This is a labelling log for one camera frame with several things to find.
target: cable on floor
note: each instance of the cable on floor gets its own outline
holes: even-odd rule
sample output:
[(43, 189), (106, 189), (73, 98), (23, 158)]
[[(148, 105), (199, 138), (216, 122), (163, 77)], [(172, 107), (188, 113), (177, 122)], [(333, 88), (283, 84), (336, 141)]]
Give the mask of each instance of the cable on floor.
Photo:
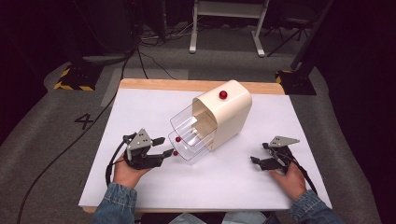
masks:
[[(120, 79), (123, 79), (123, 73), (125, 70), (125, 66), (128, 63), (129, 59), (132, 56), (132, 52), (128, 54), (128, 58), (124, 61), (124, 64), (122, 66), (122, 70), (121, 70), (121, 77)], [(21, 206), (20, 206), (20, 211), (18, 213), (18, 221), (17, 224), (21, 223), (21, 217), (22, 217), (22, 212), (23, 212), (23, 207), (26, 204), (27, 198), (30, 194), (30, 192), (32, 191), (33, 187), (35, 186), (35, 184), (38, 182), (38, 180), (41, 178), (41, 176), (46, 173), (48, 171), (48, 169), (51, 167), (51, 165), (53, 163), (55, 163), (59, 158), (62, 157), (62, 155), (64, 153), (66, 153), (76, 142), (78, 142), (79, 139), (81, 139), (82, 136), (84, 136), (84, 134), (96, 123), (97, 120), (99, 120), (99, 118), (101, 118), (101, 116), (103, 115), (103, 113), (105, 113), (105, 111), (108, 109), (108, 107), (111, 105), (111, 103), (114, 101), (114, 99), (116, 98), (117, 92), (114, 94), (114, 96), (111, 98), (111, 100), (108, 102), (108, 104), (105, 106), (105, 108), (99, 113), (99, 115), (96, 117), (96, 119), (91, 123), (90, 126), (88, 126), (87, 129), (85, 129), (82, 134), (77, 137), (68, 147), (66, 147), (57, 157), (55, 157), (55, 159), (53, 159), (45, 168), (43, 171), (41, 171), (41, 173), (35, 178), (35, 180), (33, 181), (32, 185), (29, 187), (29, 189), (26, 191), (26, 194), (23, 197)]]

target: person's right hand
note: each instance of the person's right hand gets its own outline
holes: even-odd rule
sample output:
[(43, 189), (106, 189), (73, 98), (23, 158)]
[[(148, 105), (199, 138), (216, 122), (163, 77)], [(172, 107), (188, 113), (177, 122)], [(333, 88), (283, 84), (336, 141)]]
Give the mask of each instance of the person's right hand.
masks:
[(280, 175), (275, 170), (270, 170), (269, 173), (294, 201), (306, 192), (304, 175), (293, 162), (286, 175)]

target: white table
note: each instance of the white table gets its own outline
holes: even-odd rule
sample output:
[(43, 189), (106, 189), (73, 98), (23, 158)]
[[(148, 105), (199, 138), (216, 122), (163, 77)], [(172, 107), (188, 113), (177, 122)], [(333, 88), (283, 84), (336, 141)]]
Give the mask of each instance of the white table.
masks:
[[(201, 91), (180, 89), (218, 85), (210, 81), (152, 81), (154, 89), (139, 88), (143, 79), (122, 81), (119, 93), (107, 122), (79, 206), (94, 212), (106, 192), (105, 169), (125, 134), (145, 128), (151, 138), (166, 137), (173, 131), (170, 118), (191, 104)], [(259, 92), (281, 92), (277, 84), (250, 83)], [(319, 197), (331, 207), (318, 167), (296, 117), (289, 96), (252, 94), (253, 106), (244, 129), (215, 151), (207, 153), (193, 166), (179, 156), (172, 156), (144, 175), (136, 190), (136, 212), (203, 212), (239, 210), (283, 210), (290, 207), (290, 199), (277, 183), (250, 161), (250, 156), (270, 158), (262, 148), (263, 142), (275, 135), (300, 139), (290, 145), (294, 157), (307, 170)], [(163, 145), (152, 147), (152, 154), (171, 148), (168, 139)]]

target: black strap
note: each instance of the black strap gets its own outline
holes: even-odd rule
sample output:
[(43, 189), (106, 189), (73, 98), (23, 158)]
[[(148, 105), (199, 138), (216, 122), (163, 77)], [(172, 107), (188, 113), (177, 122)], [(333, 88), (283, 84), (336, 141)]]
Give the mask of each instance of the black strap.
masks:
[(110, 163), (108, 164), (108, 166), (106, 167), (106, 184), (107, 186), (110, 184), (110, 176), (111, 173), (113, 173), (113, 165), (114, 165), (114, 160), (116, 159), (117, 154), (119, 154), (120, 149), (122, 148), (122, 146), (124, 144), (129, 143), (132, 139), (134, 139), (134, 137), (136, 136), (136, 133), (133, 133), (131, 135), (124, 135), (122, 137), (122, 142), (120, 143), (119, 147), (117, 147), (116, 151), (114, 152), (113, 157), (111, 158)]

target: red knob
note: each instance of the red knob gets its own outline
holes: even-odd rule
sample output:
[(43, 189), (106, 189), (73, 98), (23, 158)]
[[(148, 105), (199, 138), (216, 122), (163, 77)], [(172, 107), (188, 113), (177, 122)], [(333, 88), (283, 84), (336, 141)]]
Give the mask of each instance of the red knob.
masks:
[(219, 93), (219, 98), (220, 98), (221, 100), (225, 100), (225, 99), (227, 98), (227, 95), (228, 95), (227, 91), (221, 91), (221, 92)]

